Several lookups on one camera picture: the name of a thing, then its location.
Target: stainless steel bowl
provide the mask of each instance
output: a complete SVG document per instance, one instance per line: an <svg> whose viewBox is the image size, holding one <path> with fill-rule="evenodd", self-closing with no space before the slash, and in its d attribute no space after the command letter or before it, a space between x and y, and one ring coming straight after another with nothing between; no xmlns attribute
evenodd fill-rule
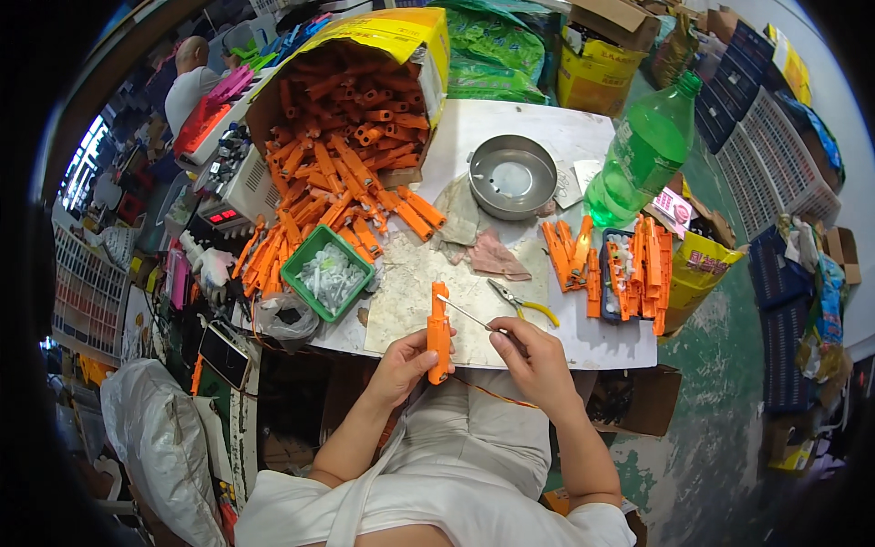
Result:
<svg viewBox="0 0 875 547"><path fill-rule="evenodd" d="M478 146L468 177L483 210L505 221L534 216L556 191L553 158L540 144L519 135L499 135Z"/></svg>

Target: window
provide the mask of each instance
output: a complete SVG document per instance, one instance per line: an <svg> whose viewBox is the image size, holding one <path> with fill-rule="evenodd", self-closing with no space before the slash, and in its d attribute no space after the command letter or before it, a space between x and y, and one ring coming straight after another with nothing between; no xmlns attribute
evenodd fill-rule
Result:
<svg viewBox="0 0 875 547"><path fill-rule="evenodd" d="M61 181L61 203L67 210L85 208L85 198L91 187L91 177L96 171L97 145L101 143L103 136L107 134L109 127L103 121L103 116L97 116L88 128L87 133L79 144L79 149L67 166L64 180Z"/></svg>

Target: green plastic basket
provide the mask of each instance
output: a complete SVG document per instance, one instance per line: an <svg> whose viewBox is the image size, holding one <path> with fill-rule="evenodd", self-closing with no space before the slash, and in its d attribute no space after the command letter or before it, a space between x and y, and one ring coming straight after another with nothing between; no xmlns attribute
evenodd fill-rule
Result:
<svg viewBox="0 0 875 547"><path fill-rule="evenodd" d="M322 250L327 243L334 243L337 245L338 249L342 250L346 256L349 257L350 263L356 264L365 272L365 278L361 280L361 283L359 283L359 286L357 286L354 291L349 293L349 296L346 297L346 301L344 301L343 305L338 308L337 313L333 315L322 305L321 302L313 297L313 293L304 286L304 283L302 283L300 279L298 279L298 274L301 273L304 264L315 258L316 253ZM316 310L319 317L329 323L333 323L343 315L343 312L347 310L349 305L359 297L361 290L368 286L368 283L370 283L371 279L374 277L374 266L359 256L359 254L349 246L347 240L335 234L325 224L319 224L313 229L310 235L307 236L307 239L301 243L301 246L297 248L295 253L289 257L289 260L283 264L283 268L280 269L280 275L283 276L285 282L295 290L298 296L300 296L308 306Z"/></svg>

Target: yellow pliers handle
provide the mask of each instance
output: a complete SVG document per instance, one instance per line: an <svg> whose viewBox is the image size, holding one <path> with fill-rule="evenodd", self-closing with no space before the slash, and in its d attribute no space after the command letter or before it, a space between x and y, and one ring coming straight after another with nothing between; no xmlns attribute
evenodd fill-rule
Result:
<svg viewBox="0 0 875 547"><path fill-rule="evenodd" d="M547 319L553 322L553 325L559 327L559 319L553 315L553 312L546 305L540 305L535 302L520 302L516 306L516 316L520 319L526 319L522 315L522 308L531 308L537 310L547 316Z"/></svg>

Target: bottle label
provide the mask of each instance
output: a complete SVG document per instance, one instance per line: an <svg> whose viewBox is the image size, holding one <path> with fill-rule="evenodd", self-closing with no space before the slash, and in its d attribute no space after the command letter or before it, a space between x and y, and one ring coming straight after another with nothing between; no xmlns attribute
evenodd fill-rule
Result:
<svg viewBox="0 0 875 547"><path fill-rule="evenodd" d="M613 152L626 179L639 192L653 197L662 192L662 188L682 165L661 156L653 146L632 131L626 120L617 128Z"/></svg>

